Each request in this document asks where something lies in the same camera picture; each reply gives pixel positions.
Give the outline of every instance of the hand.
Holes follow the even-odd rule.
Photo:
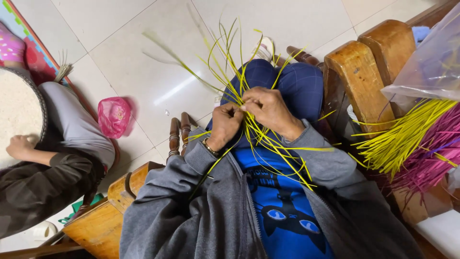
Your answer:
[[[252,113],[257,122],[288,141],[296,140],[305,129],[303,122],[288,110],[279,90],[254,87],[243,94],[242,100],[243,111]]]
[[[229,102],[216,107],[213,111],[213,130],[206,144],[218,152],[238,132],[243,118],[243,111],[235,103]]]
[[[10,139],[10,145],[6,151],[14,159],[27,161],[29,153],[33,149],[34,145],[27,140],[27,136],[16,135]]]

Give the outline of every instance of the green bag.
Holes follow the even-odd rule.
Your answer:
[[[93,199],[92,202],[91,202],[91,205],[93,205],[94,203],[96,203],[96,202],[102,200],[103,198],[104,198],[104,195],[102,195],[102,194],[96,194],[96,195],[94,196],[94,199]],[[72,209],[74,210],[74,213],[71,213],[68,217],[65,217],[65,218],[62,218],[62,219],[58,220],[58,222],[61,223],[61,224],[66,224],[66,223],[70,220],[70,218],[72,218],[72,217],[75,215],[75,213],[77,212],[78,208],[80,208],[80,206],[81,206],[82,204],[83,204],[83,201],[82,201],[82,200],[79,201],[79,202],[76,202],[76,203],[72,204]]]

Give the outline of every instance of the gray pants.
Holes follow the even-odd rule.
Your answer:
[[[29,71],[15,70],[30,78]],[[83,108],[77,95],[56,82],[43,83],[38,89],[45,99],[48,118],[64,138],[62,144],[99,158],[109,169],[115,160],[115,148],[102,134],[98,123]]]

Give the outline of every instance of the wrist watch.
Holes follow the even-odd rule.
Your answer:
[[[207,148],[208,151],[211,152],[211,154],[213,154],[213,156],[218,157],[218,156],[219,156],[219,153],[217,153],[216,151],[212,150],[212,149],[206,144],[206,140],[207,140],[208,138],[209,138],[209,137],[205,138],[205,139],[202,141],[204,147]]]

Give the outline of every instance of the turned wooden spindle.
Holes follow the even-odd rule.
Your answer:
[[[189,120],[189,115],[186,112],[183,112],[181,114],[181,133],[182,133],[182,142],[184,143],[182,146],[182,151],[180,152],[180,155],[183,156],[185,154],[185,149],[187,145],[189,144],[189,133],[190,133],[190,120]]]
[[[286,48],[286,51],[288,52],[291,57],[293,57],[295,54],[299,53],[294,59],[297,60],[298,62],[301,63],[307,63],[313,66],[318,67],[319,69],[324,67],[323,62],[319,62],[319,60],[315,57],[313,57],[310,54],[307,54],[305,51],[301,52],[301,49],[293,47],[293,46],[288,46]]]
[[[179,155],[179,120],[177,118],[171,119],[171,129],[169,131],[169,155],[168,158],[174,155]]]
[[[282,57],[278,58],[278,55],[275,55],[274,60],[276,61],[277,66],[283,66],[284,62],[286,62],[286,59],[283,59]]]

